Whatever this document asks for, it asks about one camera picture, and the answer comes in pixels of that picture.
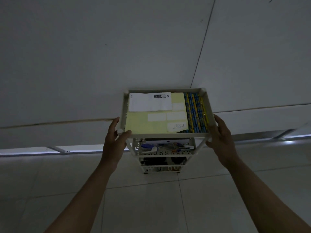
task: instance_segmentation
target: floor tile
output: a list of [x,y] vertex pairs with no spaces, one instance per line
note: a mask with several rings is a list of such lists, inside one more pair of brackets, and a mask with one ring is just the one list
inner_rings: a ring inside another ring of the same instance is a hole
[[26,200],[0,201],[0,232],[13,233],[20,222]]
[[101,154],[44,156],[31,196],[74,193],[97,167]]
[[257,171],[311,164],[307,157],[310,150],[311,144],[283,142],[239,149],[238,153],[252,170]]
[[148,173],[143,174],[139,162],[130,153],[124,153],[116,171],[111,175],[107,188],[131,186],[163,181],[178,180],[177,174]]
[[[20,233],[42,233],[69,204],[75,194],[62,194],[30,199],[19,225]],[[100,233],[103,213],[102,201],[91,233]]]
[[257,232],[230,175],[179,182],[189,233]]
[[311,166],[256,172],[272,191],[311,225]]
[[178,181],[108,189],[102,232],[186,233]]
[[41,157],[0,157],[0,200],[27,198]]
[[228,170],[219,162],[212,149],[205,148],[198,155],[192,157],[178,174],[178,178],[182,180],[223,174],[229,174]]

